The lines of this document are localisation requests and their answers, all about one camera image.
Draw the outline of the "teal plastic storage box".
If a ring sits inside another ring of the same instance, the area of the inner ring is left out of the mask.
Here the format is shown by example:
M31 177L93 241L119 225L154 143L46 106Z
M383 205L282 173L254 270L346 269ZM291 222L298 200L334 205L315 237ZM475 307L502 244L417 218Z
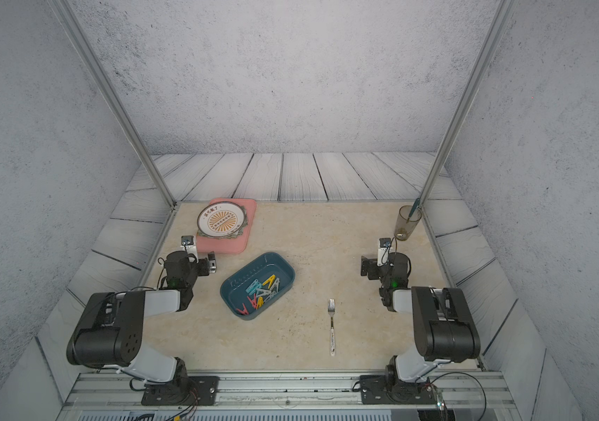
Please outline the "teal plastic storage box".
M296 273L280 254L261 254L226 279L220 295L238 318L252 320L292 289Z

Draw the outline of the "teal clothespin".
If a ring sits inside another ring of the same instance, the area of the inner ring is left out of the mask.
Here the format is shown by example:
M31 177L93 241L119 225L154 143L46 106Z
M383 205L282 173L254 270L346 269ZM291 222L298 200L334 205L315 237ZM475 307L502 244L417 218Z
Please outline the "teal clothespin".
M263 287L263 284L261 282L259 282L259 280L254 280L247 288L246 288L246 293L249 296L254 296L257 291L259 289L261 289Z

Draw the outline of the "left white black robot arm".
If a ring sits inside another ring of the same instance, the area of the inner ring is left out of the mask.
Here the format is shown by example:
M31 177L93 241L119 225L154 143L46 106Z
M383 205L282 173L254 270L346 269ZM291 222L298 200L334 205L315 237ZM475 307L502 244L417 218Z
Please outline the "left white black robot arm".
M187 250L162 259L155 288L95 293L87 302L66 347L73 366L113 368L150 387L187 387L185 363L143 343L145 319L186 310L198 278L217 271L215 253L205 258Z

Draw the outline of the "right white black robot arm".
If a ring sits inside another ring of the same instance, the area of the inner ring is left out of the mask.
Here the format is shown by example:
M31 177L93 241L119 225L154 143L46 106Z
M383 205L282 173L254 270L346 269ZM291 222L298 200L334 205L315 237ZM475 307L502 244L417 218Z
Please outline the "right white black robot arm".
M441 365L478 358L481 340L464 293L457 288L409 285L411 261L401 253L386 252L377 259L361 259L361 275L380 282L378 293L389 312L413 319L415 345L390 359L384 390L419 383Z

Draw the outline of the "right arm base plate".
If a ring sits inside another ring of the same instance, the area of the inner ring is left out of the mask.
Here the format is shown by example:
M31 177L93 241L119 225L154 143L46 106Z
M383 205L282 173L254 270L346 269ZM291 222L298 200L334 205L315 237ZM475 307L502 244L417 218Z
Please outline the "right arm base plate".
M435 405L436 399L427 386L418 383L392 384L383 375L361 375L353 387L363 405Z

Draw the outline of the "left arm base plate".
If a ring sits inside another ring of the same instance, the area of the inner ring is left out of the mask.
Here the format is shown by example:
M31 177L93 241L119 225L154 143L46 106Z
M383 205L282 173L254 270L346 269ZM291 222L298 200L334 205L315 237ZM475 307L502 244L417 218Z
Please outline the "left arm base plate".
M213 406L218 376L182 376L163 384L150 383L143 392L143 406Z

